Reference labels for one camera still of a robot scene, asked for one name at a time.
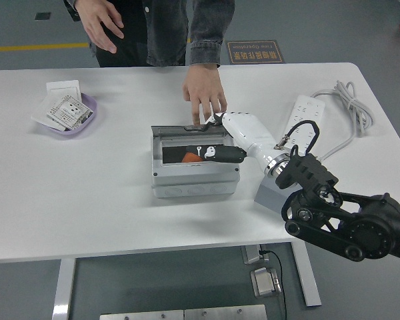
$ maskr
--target purple bowl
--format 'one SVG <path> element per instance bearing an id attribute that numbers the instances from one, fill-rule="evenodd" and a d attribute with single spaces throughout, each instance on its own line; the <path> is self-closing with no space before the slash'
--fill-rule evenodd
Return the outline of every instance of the purple bowl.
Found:
<path id="1" fill-rule="evenodd" d="M 92 97 L 90 97 L 88 95 L 85 95 L 84 93 L 81 94 L 81 102 L 83 102 L 83 104 L 85 104 L 86 106 L 88 106 L 92 110 L 92 114 L 78 128 L 76 128 L 74 130 L 61 131 L 61 130 L 57 130 L 57 129 L 54 129 L 54 128 L 50 128 L 48 126 L 45 126 L 45 127 L 49 128 L 53 132 L 59 133 L 60 135 L 74 135 L 77 132 L 83 130 L 87 126 L 87 124 L 89 122 L 91 122 L 92 119 L 96 116 L 97 104 L 96 104 L 96 100 L 94 100 L 94 98 L 92 98 Z"/>

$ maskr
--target electrical box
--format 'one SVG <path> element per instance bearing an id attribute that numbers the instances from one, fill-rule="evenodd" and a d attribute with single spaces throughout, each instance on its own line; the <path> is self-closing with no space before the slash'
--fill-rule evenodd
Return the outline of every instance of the electrical box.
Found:
<path id="1" fill-rule="evenodd" d="M 223 127 L 202 132 L 192 126 L 153 126 L 152 188 L 158 198 L 234 193 L 239 165 L 213 161 L 182 163 L 188 145 L 233 145 Z"/>

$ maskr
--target white power strip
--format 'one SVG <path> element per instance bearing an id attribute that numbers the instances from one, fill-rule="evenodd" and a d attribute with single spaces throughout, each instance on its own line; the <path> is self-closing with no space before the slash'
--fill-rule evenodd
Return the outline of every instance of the white power strip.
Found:
<path id="1" fill-rule="evenodd" d="M 287 122 L 284 134 L 289 132 L 290 129 L 298 122 L 303 120 L 312 120 L 320 126 L 320 121 L 325 110 L 325 103 L 322 100 L 308 97 L 306 95 L 298 96 L 292 110 L 292 114 Z M 292 134 L 290 140 L 285 145 L 286 151 L 290 152 L 294 145 L 298 145 L 298 153 L 305 154 L 311 140 L 314 137 L 314 130 L 309 124 L 302 125 L 297 128 Z"/>

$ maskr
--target hand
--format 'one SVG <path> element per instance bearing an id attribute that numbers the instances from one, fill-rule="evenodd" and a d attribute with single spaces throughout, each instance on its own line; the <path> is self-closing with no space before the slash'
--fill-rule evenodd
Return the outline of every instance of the hand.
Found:
<path id="1" fill-rule="evenodd" d="M 121 15 L 114 5 L 106 0 L 77 0 L 75 8 L 92 42 L 103 50 L 116 53 L 117 47 L 105 34 L 101 25 L 103 23 L 120 39 L 124 37 L 119 29 L 124 27 Z"/>
<path id="2" fill-rule="evenodd" d="M 200 104 L 205 120 L 211 116 L 211 111 L 219 113 L 227 110 L 218 67 L 214 63 L 190 65 L 182 90 L 184 100 L 191 101 L 194 125 L 200 125 Z"/>

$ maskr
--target gray box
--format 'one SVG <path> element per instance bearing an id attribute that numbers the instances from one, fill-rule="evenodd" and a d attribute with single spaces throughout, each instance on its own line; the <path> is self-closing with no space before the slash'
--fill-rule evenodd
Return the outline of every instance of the gray box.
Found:
<path id="1" fill-rule="evenodd" d="M 264 177 L 256 193 L 255 202 L 281 214 L 287 198 L 298 190 L 301 190 L 301 186 L 298 184 L 282 190 L 275 184 L 274 177 Z"/>
<path id="2" fill-rule="evenodd" d="M 188 145 L 233 145 L 223 127 L 206 132 L 195 127 L 151 127 L 152 188 L 158 198 L 234 193 L 240 180 L 239 165 L 212 161 L 182 163 Z"/>

